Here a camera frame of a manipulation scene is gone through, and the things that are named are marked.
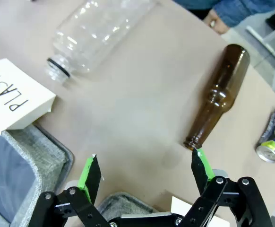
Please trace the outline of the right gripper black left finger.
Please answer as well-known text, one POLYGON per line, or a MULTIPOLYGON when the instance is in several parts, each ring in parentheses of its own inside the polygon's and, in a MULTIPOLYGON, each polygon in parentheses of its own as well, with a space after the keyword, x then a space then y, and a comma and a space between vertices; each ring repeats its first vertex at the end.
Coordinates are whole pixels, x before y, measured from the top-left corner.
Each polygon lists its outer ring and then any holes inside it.
POLYGON ((77 216, 85 227, 108 227, 109 223, 95 207, 101 170, 97 156, 87 159, 76 186, 56 195, 39 195, 30 219, 31 227, 63 227, 68 218, 77 216))

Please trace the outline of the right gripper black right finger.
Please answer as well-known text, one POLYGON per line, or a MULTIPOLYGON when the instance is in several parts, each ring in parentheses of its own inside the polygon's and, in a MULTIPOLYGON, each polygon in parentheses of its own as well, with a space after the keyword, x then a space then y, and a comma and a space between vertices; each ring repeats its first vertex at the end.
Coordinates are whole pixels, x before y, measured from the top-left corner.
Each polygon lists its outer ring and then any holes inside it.
POLYGON ((206 156, 193 149, 191 169, 200 197, 179 223, 180 227, 207 227, 220 207, 228 207, 238 227, 270 227, 272 221, 255 180, 234 182, 215 175, 206 156))

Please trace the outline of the person left hand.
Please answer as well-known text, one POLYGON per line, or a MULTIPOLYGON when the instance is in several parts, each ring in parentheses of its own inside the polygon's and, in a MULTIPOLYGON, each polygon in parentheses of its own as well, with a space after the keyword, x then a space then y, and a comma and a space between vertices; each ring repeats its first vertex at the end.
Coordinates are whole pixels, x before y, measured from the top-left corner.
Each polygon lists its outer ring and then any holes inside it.
POLYGON ((217 15, 217 13, 213 9, 209 11, 207 16, 203 19, 203 22, 220 35, 223 35, 230 30, 230 27, 228 27, 221 20, 221 18, 217 15))

